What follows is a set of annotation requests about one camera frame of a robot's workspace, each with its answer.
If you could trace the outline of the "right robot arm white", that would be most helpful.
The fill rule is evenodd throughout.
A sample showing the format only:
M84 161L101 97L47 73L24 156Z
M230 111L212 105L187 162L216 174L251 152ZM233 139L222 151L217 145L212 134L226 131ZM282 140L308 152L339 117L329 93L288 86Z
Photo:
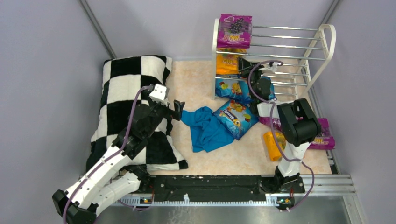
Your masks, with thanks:
M238 70L240 77L247 81L251 98L249 102L251 112L260 118L269 117L273 135L275 135L273 121L278 119L281 133L286 140L285 148L281 149L276 137L273 136L276 148L282 158L275 169L274 176L263 181L262 189L266 193L286 192L297 184L304 154L310 143L321 132L321 125L305 98L290 102L270 99L273 92L272 82L262 74L265 64L270 69L283 66L283 62L279 60L254 63L240 57Z

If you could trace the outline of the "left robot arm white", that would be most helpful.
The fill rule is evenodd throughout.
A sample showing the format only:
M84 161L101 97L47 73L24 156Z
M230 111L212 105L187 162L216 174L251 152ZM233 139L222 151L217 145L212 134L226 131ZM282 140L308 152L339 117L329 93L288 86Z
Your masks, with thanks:
M75 184L57 190L52 200L66 224L92 224L107 207L128 193L146 188L149 173L188 168L173 147L173 120L182 117L184 102L133 105L128 124L103 156Z

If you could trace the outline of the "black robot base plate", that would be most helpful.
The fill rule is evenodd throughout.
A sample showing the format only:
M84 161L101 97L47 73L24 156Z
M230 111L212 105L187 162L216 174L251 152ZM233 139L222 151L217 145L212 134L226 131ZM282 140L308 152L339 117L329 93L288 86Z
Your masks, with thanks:
M272 175L157 175L136 191L154 196L155 202L258 202L266 194L304 193L302 178L276 189Z

